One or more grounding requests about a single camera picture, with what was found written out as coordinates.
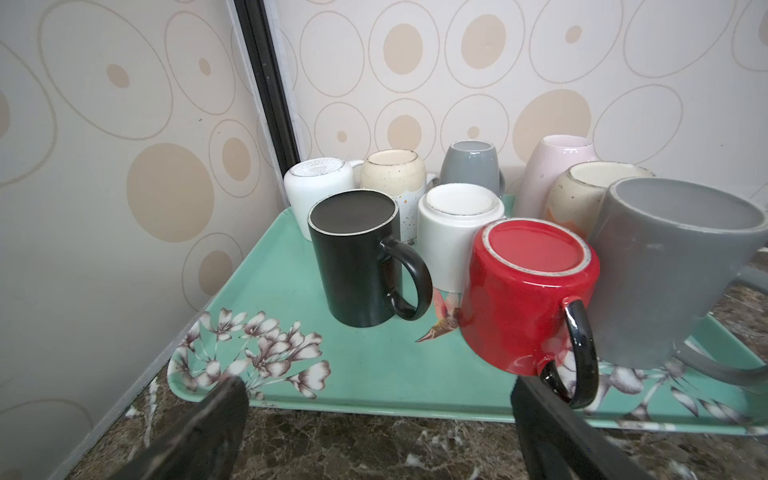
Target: teal serving tray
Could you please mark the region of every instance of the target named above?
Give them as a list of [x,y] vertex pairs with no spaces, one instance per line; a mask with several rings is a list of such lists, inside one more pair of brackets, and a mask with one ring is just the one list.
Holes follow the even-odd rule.
[[[415,288],[404,272],[405,297]],[[440,293],[444,302],[457,303]],[[445,317],[445,311],[439,312]],[[763,362],[708,316],[689,340],[742,368]],[[574,373],[572,354],[560,368]],[[578,412],[603,428],[768,434],[768,389],[741,389],[670,362],[632,370],[600,363],[598,399]],[[290,209],[201,313],[168,365],[170,389],[199,402],[223,375],[239,375],[256,407],[514,422],[516,377],[475,355],[449,319],[393,317],[356,329],[326,305],[312,244]]]

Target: marble countertop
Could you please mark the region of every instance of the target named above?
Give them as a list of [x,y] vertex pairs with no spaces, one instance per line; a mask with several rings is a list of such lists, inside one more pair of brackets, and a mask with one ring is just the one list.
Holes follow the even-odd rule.
[[[753,265],[768,271],[768,253]],[[768,298],[733,287],[714,315],[768,359]],[[163,369],[69,475],[105,478],[194,404],[168,389]],[[762,480],[768,436],[604,430],[660,480]],[[514,425],[379,415],[250,409],[233,479],[527,479]]]

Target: small gray mug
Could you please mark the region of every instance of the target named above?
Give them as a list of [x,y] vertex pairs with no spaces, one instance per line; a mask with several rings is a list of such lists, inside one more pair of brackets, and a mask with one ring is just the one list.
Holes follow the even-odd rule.
[[766,240],[768,214],[735,195],[659,177],[613,183],[589,239],[601,265],[588,307],[598,356],[632,369],[675,356],[721,382],[768,382],[768,366],[725,366],[684,343],[731,283],[768,294],[768,273],[747,266]]
[[504,195],[506,183],[498,169],[494,144],[483,140],[453,142],[442,162],[440,184],[475,184],[499,197]]

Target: black mug handle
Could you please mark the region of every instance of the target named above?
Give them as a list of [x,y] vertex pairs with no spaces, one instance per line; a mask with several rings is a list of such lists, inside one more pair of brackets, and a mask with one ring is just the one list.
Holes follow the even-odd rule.
[[576,360],[576,390],[573,397],[570,397],[568,389],[563,384],[554,360],[545,365],[539,378],[572,409],[581,409],[591,404],[598,394],[600,382],[598,355],[594,350],[592,328],[589,326],[584,303],[580,299],[563,300],[563,313]]
[[403,319],[415,320],[420,318],[432,303],[432,276],[429,275],[426,263],[416,250],[396,238],[385,238],[381,242],[381,247],[385,255],[397,259],[411,274],[413,283],[416,285],[416,295],[419,298],[418,304],[414,307],[402,298],[397,289],[392,289],[387,293],[385,302]]

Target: tiled wall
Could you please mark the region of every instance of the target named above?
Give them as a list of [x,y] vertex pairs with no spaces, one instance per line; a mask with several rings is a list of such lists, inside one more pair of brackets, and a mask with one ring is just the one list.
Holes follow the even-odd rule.
[[0,3],[0,478],[48,477],[282,209],[234,25]]
[[304,157],[547,134],[768,205],[766,0],[269,0]]

